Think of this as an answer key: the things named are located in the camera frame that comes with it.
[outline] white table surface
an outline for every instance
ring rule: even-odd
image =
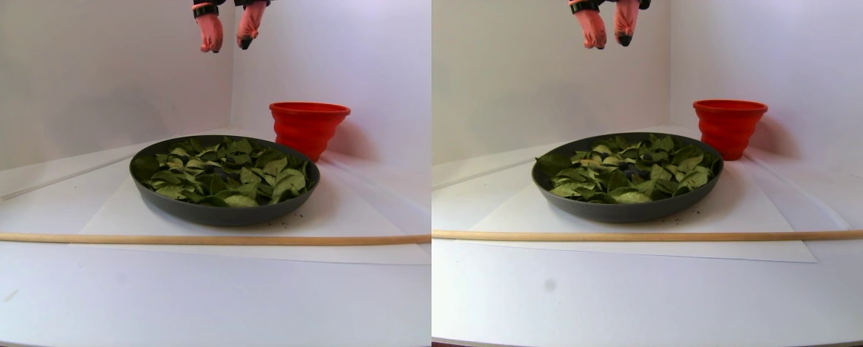
[[[142,146],[1,172],[0,194]],[[78,234],[124,178],[125,173],[95,171],[59,183],[76,189],[57,197],[62,204],[56,206],[12,200],[13,207],[6,208],[8,202],[0,202],[0,231]],[[376,202],[384,194],[373,195]],[[0,241],[0,343],[423,346],[431,335],[431,286],[428,265],[322,264]]]
[[[435,166],[434,185],[533,158],[554,146]],[[756,149],[749,153],[827,202],[852,228],[863,228],[863,179],[814,171]],[[485,176],[485,185],[466,181],[454,186],[464,189],[434,195],[434,225],[470,228],[522,188],[505,186],[494,176],[498,173]],[[803,206],[806,202],[788,187],[769,185],[765,176],[757,182],[795,229],[834,228],[820,215],[808,218],[805,212],[814,209]],[[432,336],[523,346],[788,346],[863,340],[863,240],[807,245],[819,263],[435,240]]]

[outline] dark gray pan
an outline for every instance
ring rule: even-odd
[[[699,201],[702,201],[702,199],[705,198],[713,188],[715,188],[715,185],[718,184],[720,174],[724,169],[724,162],[718,151],[696,139],[663,133],[656,133],[656,135],[672,136],[674,140],[678,139],[679,141],[682,141],[684,145],[696,145],[700,149],[718,156],[721,160],[719,162],[720,164],[713,168],[713,172],[715,172],[713,179],[711,179],[711,181],[709,181],[705,186],[695,189],[695,191],[668,199],[657,200],[654,202],[643,202],[642,204],[607,205],[594,204],[594,202],[575,201],[551,194],[550,176],[539,171],[536,166],[531,169],[531,178],[534,179],[534,184],[541,189],[541,194],[544,195],[544,198],[547,199],[551,205],[557,206],[557,208],[567,212],[568,214],[579,215],[581,218],[606,223],[635,223],[673,215],[698,204]],[[650,132],[624,132],[595,136],[567,143],[566,145],[554,148],[548,153],[561,153],[561,155],[573,156],[576,151],[588,151],[589,148],[591,148],[591,143],[597,140],[608,139],[614,136],[621,136],[625,138],[627,142],[634,143],[649,139]]]
[[[196,205],[190,204],[190,202],[182,202],[167,198],[164,195],[157,194],[157,192],[145,187],[139,182],[137,176],[135,176],[133,172],[133,160],[130,160],[130,176],[137,185],[143,200],[147,204],[154,205],[158,209],[167,212],[170,215],[174,215],[174,217],[186,219],[187,221],[220,227],[238,227],[269,222],[282,217],[282,215],[287,215],[296,211],[296,209],[299,209],[300,206],[309,199],[312,192],[319,186],[319,168],[316,167],[316,164],[313,163],[312,160],[303,155],[303,153],[296,152],[295,150],[284,145],[279,145],[276,142],[243,136],[200,135],[170,139],[154,143],[154,145],[144,148],[142,151],[137,153],[134,158],[141,155],[157,155],[157,153],[160,155],[161,153],[167,153],[168,148],[175,142],[186,142],[190,139],[197,139],[197,141],[204,146],[216,145],[216,143],[223,141],[223,137],[228,137],[234,141],[246,139],[249,140],[249,142],[257,143],[262,147],[274,148],[286,153],[286,155],[292,155],[296,156],[296,158],[306,160],[306,162],[309,162],[309,168],[306,168],[306,175],[309,176],[309,179],[315,181],[313,188],[304,192],[299,197],[289,199],[284,202],[277,202],[277,204],[274,205],[255,207],[215,207]]]

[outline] white rod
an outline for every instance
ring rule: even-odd
[[[441,189],[441,188],[445,188],[445,187],[449,187],[449,186],[452,186],[452,185],[455,185],[458,183],[470,181],[471,179],[481,178],[481,176],[492,175],[492,174],[499,172],[499,171],[506,171],[507,169],[514,168],[515,166],[528,164],[528,163],[533,162],[533,161],[534,161],[534,159],[525,159],[524,161],[512,163],[510,165],[499,166],[499,168],[488,169],[488,171],[478,172],[478,173],[475,173],[475,174],[472,174],[469,176],[461,176],[461,178],[452,179],[452,181],[446,181],[445,183],[436,185],[436,186],[432,187],[431,190],[434,192],[434,191],[437,191],[438,189]]]
[[[99,169],[99,168],[107,168],[107,166],[111,166],[111,165],[117,164],[118,162],[122,162],[126,159],[133,158],[133,155],[135,155],[135,153],[132,153],[131,155],[124,156],[123,158],[114,159],[113,161],[110,161],[110,162],[107,162],[107,163],[104,163],[104,164],[101,164],[98,166],[94,166],[94,168],[86,168],[86,169],[84,169],[84,171],[78,171],[78,172],[75,172],[72,174],[61,176],[61,178],[52,179],[51,181],[46,181],[46,182],[40,183],[40,184],[35,185],[33,187],[30,187],[30,188],[20,189],[17,192],[12,192],[11,194],[1,196],[1,199],[2,200],[13,199],[15,197],[27,194],[28,192],[35,191],[36,189],[45,188],[45,187],[48,187],[50,185],[59,183],[61,181],[66,181],[66,179],[74,178],[74,176],[81,176],[81,175],[87,174],[88,172],[91,172],[91,171],[97,171],[97,169]]]

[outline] black wrist band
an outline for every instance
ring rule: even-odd
[[[573,14],[576,14],[580,11],[596,11],[599,10],[599,4],[604,3],[604,0],[585,0],[580,1],[579,3],[574,3],[570,5],[570,10],[573,11]]]
[[[252,4],[252,3],[256,2],[256,1],[264,1],[264,2],[265,2],[265,4],[264,4],[264,6],[265,6],[265,7],[269,7],[269,6],[270,6],[270,0],[236,0],[236,6],[237,6],[237,7],[242,7],[242,9],[246,9],[246,7],[248,7],[250,4]]]
[[[194,9],[194,19],[196,20],[197,17],[204,16],[204,14],[210,13],[219,16],[220,7],[216,7],[216,4],[204,4],[204,6],[202,7],[197,7],[196,9]]]

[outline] black fingertip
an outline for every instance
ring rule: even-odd
[[[242,42],[240,42],[240,44],[241,44],[242,50],[249,49],[249,46],[252,44],[252,38],[249,36],[246,36],[242,39]]]
[[[617,37],[617,40],[621,43],[621,46],[630,46],[630,39],[632,39],[630,35],[621,35]]]

